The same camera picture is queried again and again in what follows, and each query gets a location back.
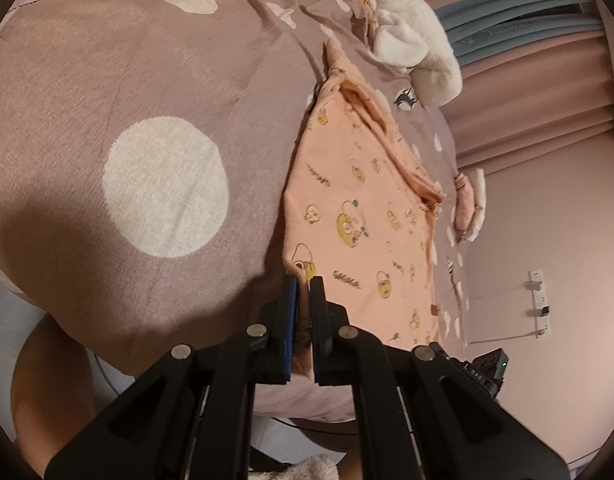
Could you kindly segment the peach cartoon print garment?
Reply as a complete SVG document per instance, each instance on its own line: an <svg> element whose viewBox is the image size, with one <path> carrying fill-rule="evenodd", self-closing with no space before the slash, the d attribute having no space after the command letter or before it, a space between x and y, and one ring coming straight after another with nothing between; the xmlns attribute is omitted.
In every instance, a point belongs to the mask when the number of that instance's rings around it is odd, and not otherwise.
<svg viewBox="0 0 614 480"><path fill-rule="evenodd" d="M444 200L379 92L325 44L328 77L283 193L286 269L322 278L351 324L409 350L438 337L436 210Z"/></svg>

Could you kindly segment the folded pink white clothes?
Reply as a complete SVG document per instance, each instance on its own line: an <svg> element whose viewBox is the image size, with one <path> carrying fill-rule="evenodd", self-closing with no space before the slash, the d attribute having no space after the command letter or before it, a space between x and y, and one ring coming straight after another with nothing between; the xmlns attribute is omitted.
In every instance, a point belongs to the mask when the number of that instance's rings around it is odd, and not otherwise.
<svg viewBox="0 0 614 480"><path fill-rule="evenodd" d="M482 168L471 174L459 174L455 179L456 213L453 225L460 240L474 242L486 219L487 190L486 176Z"/></svg>

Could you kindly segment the mauve polka dot bedspread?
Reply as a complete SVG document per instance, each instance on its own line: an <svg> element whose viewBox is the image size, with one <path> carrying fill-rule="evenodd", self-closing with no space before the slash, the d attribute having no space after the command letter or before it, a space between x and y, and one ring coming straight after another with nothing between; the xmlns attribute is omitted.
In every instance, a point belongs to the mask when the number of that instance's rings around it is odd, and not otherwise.
<svg viewBox="0 0 614 480"><path fill-rule="evenodd" d="M0 32L0 279L42 310L12 402L87 400L278 298L283 193L337 40L444 200L438 337L457 336L457 167L441 108L372 51L367 0L38 0Z"/></svg>

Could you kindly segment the pink curtain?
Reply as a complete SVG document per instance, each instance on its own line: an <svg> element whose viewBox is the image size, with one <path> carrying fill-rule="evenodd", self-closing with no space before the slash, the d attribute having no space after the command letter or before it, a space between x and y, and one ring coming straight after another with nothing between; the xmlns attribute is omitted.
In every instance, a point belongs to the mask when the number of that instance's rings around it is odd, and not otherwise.
<svg viewBox="0 0 614 480"><path fill-rule="evenodd" d="M425 0L433 9L464 0ZM462 70L444 106L459 166L489 172L614 133L614 76L604 29L516 47Z"/></svg>

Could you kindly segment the white fluffy blanket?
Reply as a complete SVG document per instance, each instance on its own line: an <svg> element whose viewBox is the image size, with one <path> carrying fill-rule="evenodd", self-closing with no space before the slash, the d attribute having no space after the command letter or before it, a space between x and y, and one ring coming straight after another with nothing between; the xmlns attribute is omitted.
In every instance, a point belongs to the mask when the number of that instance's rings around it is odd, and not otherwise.
<svg viewBox="0 0 614 480"><path fill-rule="evenodd" d="M447 34L425 0L367 0L377 27L374 56L410 76L421 104L441 107L462 91L461 68Z"/></svg>

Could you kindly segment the teal blue curtain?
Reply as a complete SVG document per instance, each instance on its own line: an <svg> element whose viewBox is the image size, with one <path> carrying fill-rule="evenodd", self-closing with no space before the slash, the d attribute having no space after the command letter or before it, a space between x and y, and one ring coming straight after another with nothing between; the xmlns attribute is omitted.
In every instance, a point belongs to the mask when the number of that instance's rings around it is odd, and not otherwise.
<svg viewBox="0 0 614 480"><path fill-rule="evenodd" d="M462 67L542 40L603 28L594 0L462 0L436 14Z"/></svg>

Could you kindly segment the white wall power strip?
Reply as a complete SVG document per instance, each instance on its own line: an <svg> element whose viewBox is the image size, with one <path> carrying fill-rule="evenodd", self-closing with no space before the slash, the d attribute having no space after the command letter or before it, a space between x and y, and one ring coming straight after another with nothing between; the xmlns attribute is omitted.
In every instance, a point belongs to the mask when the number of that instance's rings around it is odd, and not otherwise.
<svg viewBox="0 0 614 480"><path fill-rule="evenodd" d="M548 337L551 334L551 310L541 269L528 272L526 287L531 293L532 307L535 312L536 337Z"/></svg>

